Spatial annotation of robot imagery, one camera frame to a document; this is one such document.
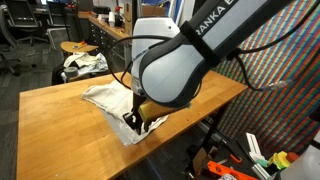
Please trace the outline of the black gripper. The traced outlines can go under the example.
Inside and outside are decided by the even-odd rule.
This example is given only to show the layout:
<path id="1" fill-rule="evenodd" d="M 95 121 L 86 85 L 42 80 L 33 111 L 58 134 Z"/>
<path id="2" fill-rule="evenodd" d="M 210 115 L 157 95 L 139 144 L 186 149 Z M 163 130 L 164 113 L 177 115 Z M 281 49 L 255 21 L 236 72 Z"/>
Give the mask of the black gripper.
<path id="1" fill-rule="evenodd" d="M 125 122 L 132 128 L 136 129 L 136 132 L 138 135 L 141 135 L 142 130 L 142 119 L 140 114 L 138 113 L 138 109 L 140 105 L 146 100 L 145 97 L 133 94 L 133 107 L 132 109 L 123 114 L 122 117 L 125 120 Z M 145 132 L 148 132 L 149 126 L 151 125 L 150 121 L 144 122 L 144 130 Z"/>

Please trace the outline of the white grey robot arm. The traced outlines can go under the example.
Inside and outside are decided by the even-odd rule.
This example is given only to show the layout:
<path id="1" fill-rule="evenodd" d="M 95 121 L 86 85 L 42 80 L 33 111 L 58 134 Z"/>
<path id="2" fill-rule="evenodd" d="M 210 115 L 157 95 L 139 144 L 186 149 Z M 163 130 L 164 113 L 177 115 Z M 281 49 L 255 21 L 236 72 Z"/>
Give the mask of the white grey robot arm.
<path id="1" fill-rule="evenodd" d="M 193 17 L 176 25 L 169 17 L 139 18 L 133 29 L 133 107 L 129 127 L 147 131 L 155 117 L 138 111 L 146 100 L 188 106 L 208 71 L 293 0 L 207 0 Z"/>

